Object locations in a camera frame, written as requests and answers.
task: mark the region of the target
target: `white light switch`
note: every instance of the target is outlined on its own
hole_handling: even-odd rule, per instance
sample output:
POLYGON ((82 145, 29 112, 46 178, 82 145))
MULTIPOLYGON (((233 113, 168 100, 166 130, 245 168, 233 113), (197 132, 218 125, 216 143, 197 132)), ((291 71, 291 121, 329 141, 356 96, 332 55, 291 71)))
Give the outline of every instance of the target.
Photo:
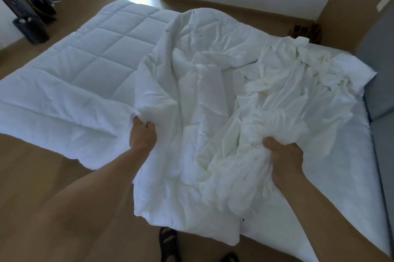
POLYGON ((387 6, 387 4, 390 2, 391 0, 381 0, 380 3, 376 6, 377 11, 380 12, 383 10, 384 7, 387 6))

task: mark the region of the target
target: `person's left hand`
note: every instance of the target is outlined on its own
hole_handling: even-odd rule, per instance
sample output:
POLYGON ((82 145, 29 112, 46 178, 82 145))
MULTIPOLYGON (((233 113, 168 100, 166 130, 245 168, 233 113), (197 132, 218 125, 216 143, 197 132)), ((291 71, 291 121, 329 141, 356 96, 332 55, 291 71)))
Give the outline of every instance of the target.
POLYGON ((133 118, 130 132, 130 148, 147 148, 151 151, 157 141, 155 125, 148 121, 146 125, 137 117, 133 118))

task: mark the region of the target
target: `foot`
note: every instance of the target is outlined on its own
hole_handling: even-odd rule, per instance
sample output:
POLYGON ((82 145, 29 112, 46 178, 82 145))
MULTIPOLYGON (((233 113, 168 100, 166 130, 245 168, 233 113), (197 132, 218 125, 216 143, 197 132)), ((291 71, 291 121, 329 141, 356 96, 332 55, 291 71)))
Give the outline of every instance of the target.
POLYGON ((220 260, 220 262, 239 262, 239 259, 235 253, 228 253, 220 260))
POLYGON ((178 252, 177 231, 169 227, 162 227, 159 233, 161 262, 180 262, 178 252))

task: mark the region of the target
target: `upholstered headboard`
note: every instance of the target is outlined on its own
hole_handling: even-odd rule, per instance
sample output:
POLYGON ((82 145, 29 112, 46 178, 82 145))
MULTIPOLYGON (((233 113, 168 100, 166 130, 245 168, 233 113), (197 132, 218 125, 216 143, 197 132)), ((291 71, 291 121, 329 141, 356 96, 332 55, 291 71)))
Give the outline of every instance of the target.
POLYGON ((394 232, 394 4, 364 38, 356 56, 378 72, 366 86, 365 102, 379 166, 387 216, 394 232))

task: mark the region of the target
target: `pair of shoes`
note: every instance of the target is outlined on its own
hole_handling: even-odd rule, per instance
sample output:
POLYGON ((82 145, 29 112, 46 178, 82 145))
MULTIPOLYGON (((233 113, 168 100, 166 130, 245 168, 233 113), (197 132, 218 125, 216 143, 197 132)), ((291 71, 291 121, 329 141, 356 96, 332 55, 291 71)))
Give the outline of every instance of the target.
POLYGON ((313 44, 320 44, 322 42, 322 28, 319 24, 312 24, 310 27, 302 25, 295 25, 288 33, 292 38, 306 37, 309 42, 313 44))
MULTIPOLYGON (((159 232, 159 242, 161 262, 166 262, 171 256, 175 258, 176 262, 182 261, 178 251, 178 232, 176 230, 169 227, 161 227, 159 232)), ((220 262, 239 262, 239 259, 235 253, 228 253, 220 260, 220 262)))

